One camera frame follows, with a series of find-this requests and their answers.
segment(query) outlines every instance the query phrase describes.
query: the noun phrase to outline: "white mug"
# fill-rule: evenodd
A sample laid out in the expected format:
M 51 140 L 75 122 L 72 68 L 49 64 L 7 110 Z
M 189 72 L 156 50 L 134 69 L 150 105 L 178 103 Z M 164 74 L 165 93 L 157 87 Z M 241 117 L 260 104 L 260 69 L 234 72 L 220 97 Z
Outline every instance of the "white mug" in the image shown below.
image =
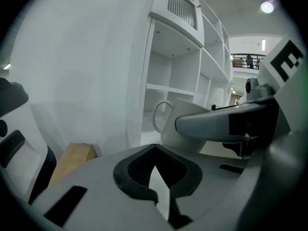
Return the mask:
M 155 115 L 156 110 L 163 103 L 169 105 L 172 110 L 170 115 L 168 116 L 164 128 L 160 129 L 156 125 Z M 208 111 L 208 109 L 205 109 L 204 107 L 198 106 L 182 98 L 177 98 L 174 105 L 172 105 L 167 100 L 162 100 L 155 105 L 155 108 L 153 110 L 152 123 L 155 130 L 161 134 L 161 141 L 164 145 L 177 147 L 181 150 L 186 150 L 189 152 L 200 152 L 206 141 L 183 137 L 176 131 L 175 121 L 179 116 L 193 115 Z

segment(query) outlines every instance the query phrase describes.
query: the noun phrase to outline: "white shelving unit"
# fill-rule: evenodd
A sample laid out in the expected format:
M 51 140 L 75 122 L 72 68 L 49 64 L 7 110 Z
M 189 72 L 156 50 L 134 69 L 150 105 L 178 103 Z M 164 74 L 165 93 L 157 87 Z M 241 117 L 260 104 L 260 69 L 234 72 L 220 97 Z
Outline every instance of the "white shelving unit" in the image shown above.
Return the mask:
M 138 136 L 130 140 L 140 143 L 132 146 L 160 142 L 160 134 L 152 125 L 152 112 L 158 101 L 174 103 L 177 98 L 183 98 L 208 109 L 213 104 L 219 108 L 227 103 L 232 76 L 229 36 L 207 3 L 199 2 L 201 9 L 196 9 L 196 18 L 201 17 L 203 21 L 203 47 L 190 37 L 191 31 L 182 31 L 186 26 L 174 26 L 175 20 L 161 20 L 157 14 L 151 20 L 136 110 L 139 118 L 135 127 L 128 128 L 129 134 Z M 170 110 L 166 104 L 157 110 L 159 127 L 163 128 Z

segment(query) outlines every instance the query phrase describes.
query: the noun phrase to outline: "fluorescent light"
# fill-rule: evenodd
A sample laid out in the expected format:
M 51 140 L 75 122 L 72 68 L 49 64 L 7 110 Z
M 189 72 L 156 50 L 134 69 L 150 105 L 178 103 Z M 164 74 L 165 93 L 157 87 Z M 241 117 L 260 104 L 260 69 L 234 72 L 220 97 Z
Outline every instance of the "fluorescent light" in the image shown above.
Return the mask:
M 272 13 L 274 11 L 274 6 L 270 2 L 264 2 L 261 4 L 261 10 L 264 13 Z
M 262 51 L 265 51 L 265 39 L 262 40 Z
M 11 64 L 7 64 L 3 69 L 9 69 Z

